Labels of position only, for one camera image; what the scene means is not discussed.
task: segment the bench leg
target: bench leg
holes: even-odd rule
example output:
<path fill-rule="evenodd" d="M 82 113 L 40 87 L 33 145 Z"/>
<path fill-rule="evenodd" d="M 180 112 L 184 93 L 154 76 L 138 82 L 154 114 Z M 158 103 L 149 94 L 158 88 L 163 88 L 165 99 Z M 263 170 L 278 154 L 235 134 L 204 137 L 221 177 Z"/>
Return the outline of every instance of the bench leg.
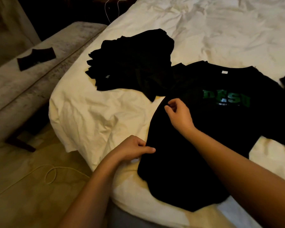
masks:
<path fill-rule="evenodd" d="M 25 142 L 19 140 L 18 138 L 8 138 L 6 140 L 6 143 L 13 145 L 13 146 L 16 146 L 16 147 L 21 148 L 21 149 L 25 149 L 29 152 L 34 152 L 36 150 L 36 148 L 26 144 Z"/>

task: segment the stack of black t-shirts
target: stack of black t-shirts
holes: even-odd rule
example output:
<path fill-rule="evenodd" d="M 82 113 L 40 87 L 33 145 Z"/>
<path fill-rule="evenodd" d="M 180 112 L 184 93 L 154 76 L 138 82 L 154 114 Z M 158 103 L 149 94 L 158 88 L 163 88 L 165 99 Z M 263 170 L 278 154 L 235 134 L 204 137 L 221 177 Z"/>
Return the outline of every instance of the stack of black t-shirts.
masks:
<path fill-rule="evenodd" d="M 170 55 L 174 40 L 162 29 L 133 37 L 103 41 L 101 49 L 89 54 L 87 75 L 96 79 L 97 90 L 117 88 L 143 92 L 150 101 L 166 96 L 174 84 Z"/>
<path fill-rule="evenodd" d="M 164 106 L 180 98 L 197 129 L 248 158 L 265 136 L 285 145 L 285 91 L 254 67 L 226 68 L 199 61 L 173 67 L 178 80 L 152 117 L 138 175 L 158 200 L 196 211 L 230 194 L 195 147 L 172 125 Z"/>

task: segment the mattress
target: mattress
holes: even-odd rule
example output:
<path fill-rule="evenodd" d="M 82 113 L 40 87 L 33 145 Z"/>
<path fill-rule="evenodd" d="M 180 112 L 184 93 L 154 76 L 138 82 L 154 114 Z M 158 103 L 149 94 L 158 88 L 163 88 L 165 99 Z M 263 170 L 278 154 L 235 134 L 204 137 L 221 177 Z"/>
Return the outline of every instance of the mattress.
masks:
<path fill-rule="evenodd" d="M 136 90 L 97 91 L 85 74 L 88 53 L 104 40 L 158 28 L 175 41 L 172 65 L 207 60 L 233 68 L 252 65 L 276 81 L 285 75 L 285 0 L 138 0 L 85 49 L 50 99 L 55 133 L 92 170 L 129 135 L 147 139 L 163 97 L 150 102 Z M 285 146 L 261 137 L 250 159 L 285 179 Z M 124 211 L 169 227 L 259 227 L 232 197 L 195 212 L 156 200 L 137 175 L 138 164 L 123 164 L 114 178 L 111 197 Z"/>

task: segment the bed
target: bed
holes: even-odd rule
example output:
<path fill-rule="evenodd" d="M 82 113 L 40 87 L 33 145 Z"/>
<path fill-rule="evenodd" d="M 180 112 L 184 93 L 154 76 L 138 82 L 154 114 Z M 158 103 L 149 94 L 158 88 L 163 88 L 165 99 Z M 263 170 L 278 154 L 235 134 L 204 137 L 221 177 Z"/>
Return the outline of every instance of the bed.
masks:
<path fill-rule="evenodd" d="M 275 81 L 285 76 L 285 0 L 138 0 L 85 49 L 50 99 L 55 133 L 92 170 L 129 135 L 146 140 L 163 97 L 150 102 L 136 90 L 97 91 L 85 74 L 88 53 L 103 40 L 158 28 L 175 41 L 172 65 L 207 60 L 233 68 L 253 65 Z M 285 179 L 285 146 L 261 137 L 250 159 Z M 122 210 L 168 227 L 260 227 L 232 197 L 195 212 L 156 200 L 137 175 L 138 164 L 133 160 L 116 172 L 111 197 Z"/>

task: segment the left hand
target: left hand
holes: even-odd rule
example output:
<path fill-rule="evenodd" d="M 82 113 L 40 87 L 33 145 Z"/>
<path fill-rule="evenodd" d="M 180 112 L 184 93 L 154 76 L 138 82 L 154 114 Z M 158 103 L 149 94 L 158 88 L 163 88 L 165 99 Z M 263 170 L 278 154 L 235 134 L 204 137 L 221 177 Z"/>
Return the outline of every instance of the left hand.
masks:
<path fill-rule="evenodd" d="M 155 148 L 146 146 L 144 140 L 131 135 L 116 146 L 111 152 L 118 154 L 121 161 L 131 161 L 144 153 L 154 153 Z"/>

